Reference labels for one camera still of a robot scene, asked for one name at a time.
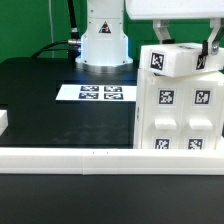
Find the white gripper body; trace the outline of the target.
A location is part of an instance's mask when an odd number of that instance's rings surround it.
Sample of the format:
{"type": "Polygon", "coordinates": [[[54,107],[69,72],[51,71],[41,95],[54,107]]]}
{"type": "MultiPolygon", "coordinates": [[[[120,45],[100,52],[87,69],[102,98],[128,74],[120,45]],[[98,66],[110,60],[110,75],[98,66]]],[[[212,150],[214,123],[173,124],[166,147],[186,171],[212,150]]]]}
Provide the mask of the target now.
{"type": "Polygon", "coordinates": [[[224,0],[125,0],[132,20],[224,17],[224,0]]]}

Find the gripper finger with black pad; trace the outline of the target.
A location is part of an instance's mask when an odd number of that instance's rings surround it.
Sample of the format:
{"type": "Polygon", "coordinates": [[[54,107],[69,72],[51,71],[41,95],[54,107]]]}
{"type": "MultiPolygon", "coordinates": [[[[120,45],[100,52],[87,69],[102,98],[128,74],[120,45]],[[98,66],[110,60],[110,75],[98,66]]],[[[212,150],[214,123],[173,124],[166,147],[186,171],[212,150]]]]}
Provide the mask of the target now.
{"type": "Polygon", "coordinates": [[[174,44],[175,40],[171,38],[169,31],[169,21],[156,19],[153,21],[153,30],[161,44],[174,44]]]}
{"type": "Polygon", "coordinates": [[[219,43],[224,36],[224,18],[213,18],[210,20],[212,32],[207,40],[202,43],[202,55],[217,55],[219,43]]]}

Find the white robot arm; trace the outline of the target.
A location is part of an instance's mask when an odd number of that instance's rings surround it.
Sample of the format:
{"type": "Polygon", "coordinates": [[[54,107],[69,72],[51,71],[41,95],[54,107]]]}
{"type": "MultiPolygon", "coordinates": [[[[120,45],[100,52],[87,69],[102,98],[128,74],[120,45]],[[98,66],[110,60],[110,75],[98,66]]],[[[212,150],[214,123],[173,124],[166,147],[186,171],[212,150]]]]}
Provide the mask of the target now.
{"type": "Polygon", "coordinates": [[[133,63],[123,31],[124,14],[132,20],[151,20],[161,48],[175,45],[168,32],[171,20],[208,19],[212,33],[199,45],[199,57],[213,59],[221,55],[224,0],[87,0],[87,29],[81,37],[77,64],[110,71],[133,63]]]}

